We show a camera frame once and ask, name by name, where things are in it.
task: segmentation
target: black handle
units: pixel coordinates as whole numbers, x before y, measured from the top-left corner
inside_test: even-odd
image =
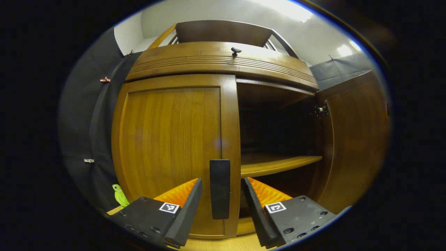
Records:
[[[211,207],[214,220],[229,218],[229,197],[231,194],[231,162],[228,159],[211,159]]]
[[[239,50],[235,47],[232,47],[231,50],[234,52],[234,53],[232,53],[232,56],[234,56],[234,57],[237,56],[237,53],[242,52],[242,50]]]

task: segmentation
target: black knob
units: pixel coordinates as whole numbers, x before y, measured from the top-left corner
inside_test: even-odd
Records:
[[[239,50],[235,47],[232,47],[231,50],[234,52],[234,53],[232,53],[232,56],[234,56],[234,57],[237,56],[237,53],[242,52],[242,50]]]

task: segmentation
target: green toy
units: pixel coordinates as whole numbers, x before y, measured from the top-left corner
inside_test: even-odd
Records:
[[[122,206],[122,208],[128,206],[130,203],[125,197],[124,192],[118,184],[113,185],[113,190],[115,190],[115,199]]]

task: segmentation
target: door hinge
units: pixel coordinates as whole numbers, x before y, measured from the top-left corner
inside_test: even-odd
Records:
[[[326,117],[330,116],[330,112],[328,111],[327,101],[324,101],[324,105],[319,107],[317,105],[314,106],[314,111],[309,113],[310,115],[316,115],[317,118],[322,119],[322,114],[324,113]]]

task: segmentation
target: orange soft pad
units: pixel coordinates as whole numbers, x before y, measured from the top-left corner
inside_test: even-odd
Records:
[[[189,197],[189,193],[192,191],[192,188],[194,187],[197,180],[198,178],[183,183],[161,195],[156,196],[153,199],[157,201],[177,204],[180,205],[181,208],[183,208],[184,203]]]
[[[248,177],[248,179],[251,182],[252,188],[254,188],[257,197],[259,198],[262,208],[264,208],[267,204],[285,201],[293,198],[251,177]]]

